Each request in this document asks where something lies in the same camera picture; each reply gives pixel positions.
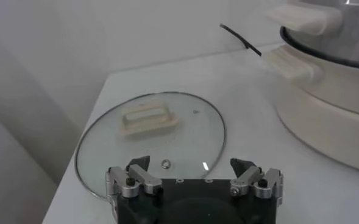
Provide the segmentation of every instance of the cooker handle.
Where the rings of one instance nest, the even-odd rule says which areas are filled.
[[[323,71],[318,65],[292,54],[288,45],[266,52],[262,58],[290,82],[311,84],[323,78]]]

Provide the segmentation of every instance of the power cord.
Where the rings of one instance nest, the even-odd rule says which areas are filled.
[[[231,28],[227,27],[224,24],[220,24],[220,27],[228,31],[233,36],[237,37],[244,44],[244,47],[246,47],[246,49],[251,49],[260,57],[262,56],[262,53],[256,47],[254,47],[252,44],[246,41],[246,39],[244,39],[240,34],[236,33],[235,31],[233,31]]]

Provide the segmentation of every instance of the white countertop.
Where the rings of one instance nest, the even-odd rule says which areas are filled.
[[[285,176],[277,223],[359,223],[359,171],[309,149],[285,129],[273,106],[276,77],[252,51],[119,72],[107,79],[87,126],[141,94],[181,91],[201,96],[217,107],[227,125],[226,148],[208,178],[233,178],[233,157],[251,160]],[[110,205],[79,183],[74,158],[43,223],[114,223]]]

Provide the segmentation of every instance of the glass lid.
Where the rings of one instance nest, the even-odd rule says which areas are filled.
[[[214,168],[226,143],[219,111],[187,93],[147,94],[113,107],[82,136],[75,169],[93,195],[106,197],[105,173],[150,156],[148,172],[157,178],[203,178]]]

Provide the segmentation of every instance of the rice cooker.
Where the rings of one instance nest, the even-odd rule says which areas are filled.
[[[285,41],[262,56],[283,77],[280,119],[312,148],[359,169],[359,0],[290,1],[266,15]]]

